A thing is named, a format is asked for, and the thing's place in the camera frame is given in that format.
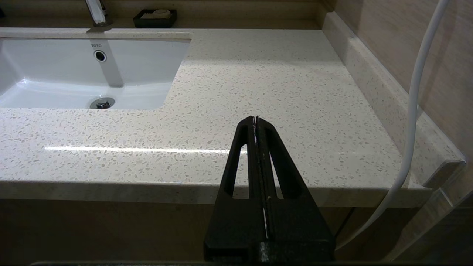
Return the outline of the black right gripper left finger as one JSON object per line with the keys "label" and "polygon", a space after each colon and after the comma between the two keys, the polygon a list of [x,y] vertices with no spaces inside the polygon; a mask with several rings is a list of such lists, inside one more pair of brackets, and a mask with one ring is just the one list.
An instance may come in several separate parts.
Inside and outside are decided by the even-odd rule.
{"label": "black right gripper left finger", "polygon": [[[240,123],[230,147],[214,211],[204,239],[204,258],[211,262],[248,262],[266,239],[262,176],[255,141],[256,119]],[[247,146],[248,199],[233,197],[241,148]]]}

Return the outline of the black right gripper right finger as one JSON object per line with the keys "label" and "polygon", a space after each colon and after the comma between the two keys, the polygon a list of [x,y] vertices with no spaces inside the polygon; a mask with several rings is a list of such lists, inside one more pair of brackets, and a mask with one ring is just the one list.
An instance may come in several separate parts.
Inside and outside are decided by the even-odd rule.
{"label": "black right gripper right finger", "polygon": [[275,127],[256,119],[266,239],[259,262],[331,262],[336,241]]}

